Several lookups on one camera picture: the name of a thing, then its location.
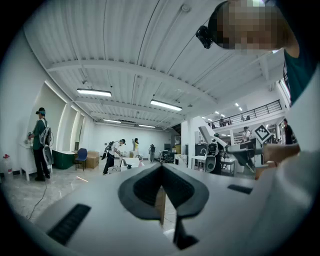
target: floor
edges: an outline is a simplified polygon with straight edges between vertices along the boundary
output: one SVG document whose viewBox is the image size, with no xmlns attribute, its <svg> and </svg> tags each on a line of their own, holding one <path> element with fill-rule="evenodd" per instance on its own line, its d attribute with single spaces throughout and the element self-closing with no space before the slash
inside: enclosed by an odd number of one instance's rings
<svg viewBox="0 0 320 256">
<path fill-rule="evenodd" d="M 149 161 L 144 160 L 143 163 L 147 165 Z M 86 183 L 78 179 L 77 176 L 87 181 L 90 181 L 93 177 L 102 176 L 105 164 L 106 159 L 100 161 L 99 166 L 95 169 L 87 168 L 84 171 L 81 166 L 79 169 L 77 168 L 76 171 L 74 165 L 66 170 L 53 167 L 51 178 L 46 179 L 45 183 L 34 180 L 37 176 L 36 173 L 30 175 L 30 181 L 26 180 L 25 174 L 14 175 L 11 179 L 2 180 L 2 189 L 11 207 L 21 216 L 34 222 L 48 206 Z M 116 159 L 114 164 L 119 165 L 119 160 Z M 33 211 L 34 206 L 42 197 L 43 199 Z M 176 215 L 174 206 L 171 204 L 169 198 L 166 197 L 163 232 L 168 237 L 173 237 Z"/>
</svg>

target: backpack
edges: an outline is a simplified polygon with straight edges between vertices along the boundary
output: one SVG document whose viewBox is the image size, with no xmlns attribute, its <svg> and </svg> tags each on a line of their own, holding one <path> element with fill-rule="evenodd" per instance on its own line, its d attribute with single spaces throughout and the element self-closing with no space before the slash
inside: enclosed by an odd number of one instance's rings
<svg viewBox="0 0 320 256">
<path fill-rule="evenodd" d="M 50 146 L 50 142 L 51 142 L 51 128 L 48 125 L 46 125 L 46 121 L 44 119 L 40 119 L 42 120 L 43 124 L 44 124 L 44 130 L 43 132 L 39 135 L 39 139 L 40 139 L 40 144 L 42 146 Z"/>
</svg>

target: ceiling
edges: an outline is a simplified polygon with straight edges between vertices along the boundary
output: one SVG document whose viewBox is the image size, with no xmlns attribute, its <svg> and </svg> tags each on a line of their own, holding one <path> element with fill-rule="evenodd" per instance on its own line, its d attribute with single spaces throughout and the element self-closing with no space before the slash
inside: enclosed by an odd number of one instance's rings
<svg viewBox="0 0 320 256">
<path fill-rule="evenodd" d="M 94 119 L 166 129 L 222 109 L 244 96 L 243 88 L 280 79 L 281 52 L 240 55 L 202 46 L 195 32 L 220 2 L 52 0 L 24 33 L 51 78 Z M 78 88 L 111 91 L 112 97 L 84 96 Z M 182 111 L 156 108 L 152 99 Z"/>
</svg>

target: cardboard box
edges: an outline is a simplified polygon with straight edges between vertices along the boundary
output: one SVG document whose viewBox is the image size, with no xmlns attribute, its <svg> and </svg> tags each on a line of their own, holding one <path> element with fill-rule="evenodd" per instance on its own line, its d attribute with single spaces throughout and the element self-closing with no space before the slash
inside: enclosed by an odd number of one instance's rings
<svg viewBox="0 0 320 256">
<path fill-rule="evenodd" d="M 88 151 L 88 155 L 86 157 L 86 167 L 87 168 L 96 168 L 99 165 L 99 152 L 97 151 Z"/>
</svg>

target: white corrugated ceiling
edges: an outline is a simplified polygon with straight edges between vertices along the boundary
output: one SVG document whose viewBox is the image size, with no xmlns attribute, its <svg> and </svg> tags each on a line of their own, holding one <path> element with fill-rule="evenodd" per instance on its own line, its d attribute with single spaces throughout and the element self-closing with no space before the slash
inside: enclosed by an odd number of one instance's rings
<svg viewBox="0 0 320 256">
<path fill-rule="evenodd" d="M 214 112 L 244 85 L 272 83 L 273 71 L 282 68 L 279 53 L 239 55 L 202 46 L 195 33 L 219 2 L 52 0 L 24 32 L 49 75 L 91 116 L 166 128 L 201 109 Z M 84 97 L 78 88 L 111 91 L 112 97 Z M 183 109 L 172 114 L 150 105 L 152 99 Z"/>
</svg>

